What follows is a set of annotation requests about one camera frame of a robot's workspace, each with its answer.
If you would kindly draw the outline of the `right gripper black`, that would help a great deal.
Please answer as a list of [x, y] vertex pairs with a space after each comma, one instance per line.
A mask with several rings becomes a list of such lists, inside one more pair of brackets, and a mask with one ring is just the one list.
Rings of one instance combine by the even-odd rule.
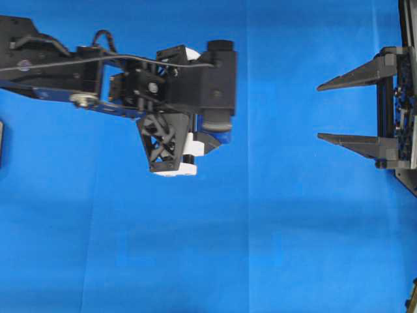
[[380, 136], [318, 133], [317, 137], [374, 160], [416, 169], [416, 49], [385, 47], [364, 65], [318, 86], [318, 91], [377, 84]]

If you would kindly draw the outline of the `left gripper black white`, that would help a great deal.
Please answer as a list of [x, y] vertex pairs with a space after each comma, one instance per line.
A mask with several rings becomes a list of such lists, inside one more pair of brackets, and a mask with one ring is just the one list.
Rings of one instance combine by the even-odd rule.
[[110, 78], [109, 112], [136, 120], [149, 171], [163, 177], [196, 175], [196, 157], [215, 148], [215, 132], [203, 122], [197, 81], [210, 70], [185, 46], [159, 51], [155, 60], [122, 55], [121, 73]]

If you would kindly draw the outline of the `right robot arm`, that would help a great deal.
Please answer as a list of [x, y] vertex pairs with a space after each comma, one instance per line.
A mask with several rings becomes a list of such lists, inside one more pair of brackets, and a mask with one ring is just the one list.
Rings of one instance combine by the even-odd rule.
[[375, 160], [379, 169], [416, 169], [416, 2], [399, 1], [402, 45], [384, 47], [371, 61], [318, 91], [375, 85], [377, 135], [320, 133], [318, 137]]

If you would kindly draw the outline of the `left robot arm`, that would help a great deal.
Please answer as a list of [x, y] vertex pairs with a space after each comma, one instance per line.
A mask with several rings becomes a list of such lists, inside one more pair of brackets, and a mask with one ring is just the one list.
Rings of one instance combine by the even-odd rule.
[[155, 60], [119, 54], [109, 32], [98, 36], [107, 38], [108, 48], [93, 42], [70, 51], [29, 18], [2, 16], [1, 88], [133, 119], [152, 173], [195, 175], [194, 159], [205, 154], [203, 136], [195, 129], [195, 113], [170, 100], [167, 90], [209, 64], [184, 46]]

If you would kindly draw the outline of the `left arm base block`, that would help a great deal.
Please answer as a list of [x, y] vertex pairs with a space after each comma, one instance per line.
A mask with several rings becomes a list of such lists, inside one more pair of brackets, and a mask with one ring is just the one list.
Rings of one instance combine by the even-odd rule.
[[0, 164], [2, 163], [2, 157], [3, 157], [4, 135], [5, 135], [5, 125], [2, 121], [0, 121]]

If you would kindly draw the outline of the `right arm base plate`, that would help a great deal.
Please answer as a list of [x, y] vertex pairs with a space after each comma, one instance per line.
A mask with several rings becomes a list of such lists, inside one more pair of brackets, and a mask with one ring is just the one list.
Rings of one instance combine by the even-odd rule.
[[395, 178], [414, 196], [417, 195], [417, 170], [408, 170], [396, 168], [394, 170]]

